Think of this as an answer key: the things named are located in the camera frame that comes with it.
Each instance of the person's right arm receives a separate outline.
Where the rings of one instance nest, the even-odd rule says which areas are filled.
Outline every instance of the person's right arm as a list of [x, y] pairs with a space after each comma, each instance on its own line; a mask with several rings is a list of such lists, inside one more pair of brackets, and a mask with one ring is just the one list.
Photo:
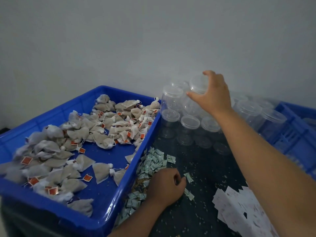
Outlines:
[[316, 236], [316, 182], [231, 108], [221, 74], [205, 71], [204, 95], [188, 92], [221, 126], [247, 183], [280, 236]]

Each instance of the person's right hand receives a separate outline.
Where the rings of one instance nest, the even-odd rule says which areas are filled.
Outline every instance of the person's right hand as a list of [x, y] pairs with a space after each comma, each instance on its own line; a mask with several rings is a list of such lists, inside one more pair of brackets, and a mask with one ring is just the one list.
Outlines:
[[153, 175], [149, 182], [146, 201], [166, 208], [183, 195], [185, 187], [186, 178], [181, 178], [176, 168], [161, 169]]
[[200, 95], [195, 92], [187, 92], [187, 95], [215, 119], [220, 118], [222, 114], [231, 112], [228, 86], [224, 81], [223, 75], [216, 74], [211, 70], [203, 71], [203, 74], [209, 77], [209, 86], [205, 94]]

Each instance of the blue plastic crate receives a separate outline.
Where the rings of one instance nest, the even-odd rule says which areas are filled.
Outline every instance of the blue plastic crate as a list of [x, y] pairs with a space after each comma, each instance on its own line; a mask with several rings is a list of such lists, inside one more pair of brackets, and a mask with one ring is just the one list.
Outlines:
[[295, 157], [295, 162], [316, 180], [316, 131], [302, 120], [315, 119], [316, 110], [286, 102], [279, 103], [275, 110], [287, 121], [267, 141], [290, 159]]
[[[25, 143], [25, 138], [30, 136], [34, 131], [42, 131], [42, 128], [48, 124], [61, 125], [65, 121], [68, 121], [68, 115], [73, 110], [78, 111], [78, 113], [90, 113], [95, 104], [95, 100], [101, 94], [109, 95], [111, 100], [116, 103], [124, 102], [129, 99], [138, 99], [143, 105], [150, 105], [154, 100], [152, 97], [112, 87], [99, 86], [0, 135], [0, 163], [11, 161], [15, 150], [22, 146]], [[149, 129], [118, 187], [113, 178], [108, 178], [108, 180], [100, 184], [96, 184], [94, 178], [87, 183], [88, 187], [76, 194], [76, 196], [81, 199], [94, 199], [92, 203], [93, 214], [90, 218], [3, 178], [0, 178], [0, 194], [54, 213], [60, 217], [60, 224], [81, 235], [107, 236], [112, 230], [115, 219], [123, 207], [126, 195], [130, 192], [134, 184], [137, 164], [140, 157], [144, 151], [149, 149], [154, 141], [159, 119], [160, 113]], [[89, 158], [94, 159], [96, 162], [113, 163], [114, 168], [126, 167], [128, 163], [125, 156], [131, 155], [135, 151], [134, 145], [117, 145], [110, 150], [104, 150], [99, 148], [95, 143], [85, 142], [83, 147], [86, 149], [85, 155]], [[78, 153], [76, 151], [73, 157], [76, 158], [77, 155]], [[94, 176], [92, 167], [82, 172], [81, 176], [85, 176], [85, 174], [88, 173]]]

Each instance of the black table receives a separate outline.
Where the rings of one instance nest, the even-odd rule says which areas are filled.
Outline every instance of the black table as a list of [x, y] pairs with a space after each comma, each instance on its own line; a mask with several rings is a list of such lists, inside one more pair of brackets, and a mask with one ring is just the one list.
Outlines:
[[[217, 141], [226, 143], [225, 138]], [[180, 145], [176, 138], [156, 136], [153, 146], [166, 154], [176, 156], [180, 174], [189, 172], [194, 182], [187, 189], [195, 196], [190, 201], [182, 196], [168, 207], [156, 221], [150, 236], [235, 236], [226, 224], [217, 219], [212, 203], [217, 188], [224, 191], [229, 185], [235, 190], [247, 186], [232, 156], [219, 155], [214, 149], [203, 149], [195, 144]], [[78, 236], [58, 225], [58, 218], [48, 211], [34, 209], [23, 203], [2, 199], [1, 209], [4, 226], [9, 236]]]

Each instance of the person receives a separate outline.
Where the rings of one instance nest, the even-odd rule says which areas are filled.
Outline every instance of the person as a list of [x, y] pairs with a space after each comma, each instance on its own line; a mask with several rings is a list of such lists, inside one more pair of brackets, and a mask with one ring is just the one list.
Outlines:
[[[209, 78], [207, 92], [187, 95], [221, 126], [240, 170], [279, 236], [316, 236], [316, 182], [231, 108], [223, 75], [210, 70], [203, 74]], [[158, 171], [150, 180], [144, 203], [109, 236], [148, 236], [159, 215], [182, 196], [185, 187], [186, 179], [176, 169]]]

